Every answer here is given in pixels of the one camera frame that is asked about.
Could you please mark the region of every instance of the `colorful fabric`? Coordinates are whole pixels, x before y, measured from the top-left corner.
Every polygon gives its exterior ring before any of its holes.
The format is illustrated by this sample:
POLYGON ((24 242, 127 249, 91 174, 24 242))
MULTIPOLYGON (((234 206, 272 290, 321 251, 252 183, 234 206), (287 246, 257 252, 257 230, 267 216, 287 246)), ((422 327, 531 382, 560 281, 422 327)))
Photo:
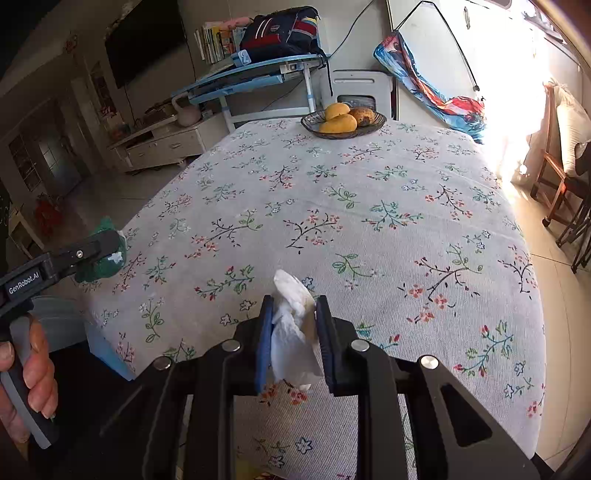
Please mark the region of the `colorful fabric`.
MULTIPOLYGON (((468 135, 389 121, 331 141, 298 119, 251 122, 124 231, 126 267, 81 287, 136 373, 156 356, 182 361, 230 338, 282 268, 390 355, 438 357, 533 455, 540 296, 511 207, 468 135)), ((304 392, 270 381, 235 410, 237 454, 253 465, 288 479, 354 478, 355 398, 333 398, 324 382, 304 392)))
POLYGON ((484 103, 464 96, 446 98, 418 72, 413 54, 400 32, 395 31, 378 45, 374 57, 450 128, 465 132, 475 142, 482 143, 486 127, 484 103))

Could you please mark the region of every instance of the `crumpled paper towel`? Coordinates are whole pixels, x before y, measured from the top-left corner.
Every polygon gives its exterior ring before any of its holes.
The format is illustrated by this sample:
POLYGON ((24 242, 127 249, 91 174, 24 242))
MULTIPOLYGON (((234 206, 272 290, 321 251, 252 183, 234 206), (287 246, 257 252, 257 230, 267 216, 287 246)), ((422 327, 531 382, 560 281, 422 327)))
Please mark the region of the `crumpled paper towel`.
POLYGON ((285 380, 300 390, 308 390, 322 378, 314 355, 317 343, 314 298, 300 280, 283 270, 273 278, 280 298, 273 315, 271 369, 275 382, 285 380))

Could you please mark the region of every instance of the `fruit bowl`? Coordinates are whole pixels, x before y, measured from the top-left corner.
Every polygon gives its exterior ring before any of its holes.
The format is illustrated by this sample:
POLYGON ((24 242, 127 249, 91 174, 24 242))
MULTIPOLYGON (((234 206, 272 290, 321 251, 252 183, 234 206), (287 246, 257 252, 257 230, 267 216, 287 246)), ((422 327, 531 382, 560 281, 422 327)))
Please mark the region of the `fruit bowl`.
POLYGON ((345 132, 342 134, 324 134, 318 131, 318 127, 321 123, 325 122, 324 110, 318 110, 317 112, 308 113, 308 115, 302 117, 301 124, 309 132, 320 138, 327 140, 343 140, 345 138, 360 137, 361 135, 367 135, 376 132, 384 126, 386 123, 386 117, 379 112, 375 112, 375 119, 373 123, 365 125, 364 127, 357 127, 352 132, 345 132))

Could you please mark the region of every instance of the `wall-mounted tv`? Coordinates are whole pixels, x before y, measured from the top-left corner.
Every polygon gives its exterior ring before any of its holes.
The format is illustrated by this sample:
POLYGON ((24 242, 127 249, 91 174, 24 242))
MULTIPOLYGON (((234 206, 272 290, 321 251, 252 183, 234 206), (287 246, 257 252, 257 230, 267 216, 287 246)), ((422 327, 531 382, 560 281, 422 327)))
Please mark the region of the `wall-mounted tv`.
POLYGON ((142 0, 105 40, 117 88, 184 42, 177 0, 142 0))

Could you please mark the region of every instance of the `table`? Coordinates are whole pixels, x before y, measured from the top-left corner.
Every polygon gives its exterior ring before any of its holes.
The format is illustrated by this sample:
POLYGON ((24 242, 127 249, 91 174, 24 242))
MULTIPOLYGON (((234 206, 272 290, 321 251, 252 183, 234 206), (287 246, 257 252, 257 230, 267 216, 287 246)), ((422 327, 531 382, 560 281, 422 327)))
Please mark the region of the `table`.
POLYGON ((323 60, 320 55, 308 54, 251 63, 243 67, 199 79, 191 85, 172 93, 172 97, 186 94, 189 97, 189 101, 194 105, 219 98, 222 104, 224 120, 230 132, 236 129, 234 124, 238 122, 303 116, 316 111, 314 92, 310 80, 310 69, 320 66, 322 62, 323 60), (251 92, 269 85, 279 85, 300 75, 304 76, 306 83, 308 107, 279 108, 245 113, 243 115, 231 114, 230 107, 228 107, 226 101, 228 95, 251 92))

